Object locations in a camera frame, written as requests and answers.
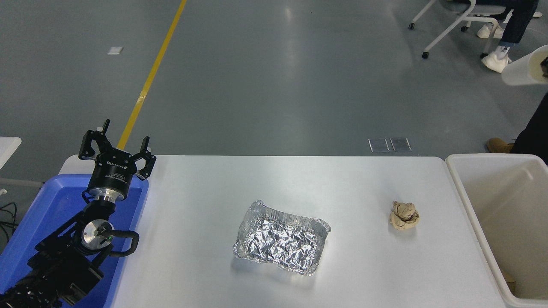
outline white table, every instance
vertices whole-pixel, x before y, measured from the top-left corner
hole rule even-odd
[[[21,138],[0,137],[0,169],[4,167],[19,145],[21,145]]]
[[[439,158],[158,156],[149,181],[115,308],[505,306]],[[331,225],[312,277],[234,258],[257,199]],[[416,204],[416,228],[389,224],[392,201]]]

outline brown boot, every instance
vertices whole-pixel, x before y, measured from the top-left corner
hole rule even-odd
[[[491,153],[510,153],[513,148],[513,143],[506,143],[500,138],[491,138],[487,141],[487,148]]]

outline white sneaker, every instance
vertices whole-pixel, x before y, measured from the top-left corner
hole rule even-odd
[[[508,58],[508,55],[504,56],[502,60],[499,60],[496,58],[495,52],[492,52],[488,54],[485,58],[481,59],[481,62],[485,64],[485,66],[493,70],[497,73],[502,73],[503,69],[510,63],[512,63],[512,60]]]
[[[491,29],[493,28],[493,26],[490,24],[490,26],[488,26],[487,24],[483,25],[483,27],[481,27],[481,29],[478,30],[478,32],[476,33],[476,35],[479,37],[479,38],[488,38],[489,37],[489,34],[491,34]],[[495,30],[495,35],[493,36],[494,38],[502,38],[503,37],[503,33],[504,33],[504,29],[501,28],[500,26],[498,26]]]

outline blue plastic tray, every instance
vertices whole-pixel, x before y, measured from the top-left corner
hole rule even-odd
[[[81,193],[88,186],[89,179],[90,175],[85,174],[63,174],[51,178],[42,186],[0,255],[0,293],[14,286],[31,270],[27,261],[36,254],[35,245],[84,208]],[[135,230],[148,189],[147,181],[133,177],[127,199],[116,202],[116,212],[109,218],[116,229]],[[113,244],[115,250],[126,250],[130,240],[115,238]],[[105,277],[75,307],[110,307],[124,260],[108,257],[100,266]],[[70,306],[63,302],[63,307]]]

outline person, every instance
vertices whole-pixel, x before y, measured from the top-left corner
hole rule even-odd
[[[461,3],[469,3],[468,0],[456,0]],[[476,0],[477,5],[497,5],[506,7],[505,12],[510,12],[513,9],[512,17],[510,17],[506,29],[502,33],[502,38],[495,51],[491,52],[482,59],[482,63],[497,73],[502,73],[503,69],[511,62],[508,58],[508,51],[521,41],[525,29],[535,14],[539,0]],[[504,21],[506,15],[504,13],[495,17],[497,20],[501,18]]]
[[[487,149],[491,153],[533,154],[548,164],[548,93],[513,144],[491,138],[487,141]]]
[[[495,29],[495,34],[493,35],[494,38],[502,38],[504,29],[500,26],[504,20],[508,17],[508,14],[512,11],[511,8],[506,8],[504,12],[500,14],[495,15],[489,15],[489,17],[496,19],[499,22],[499,25]],[[488,38],[491,34],[491,30],[493,29],[493,24],[491,22],[487,22],[484,24],[476,33],[477,37],[479,38]]]

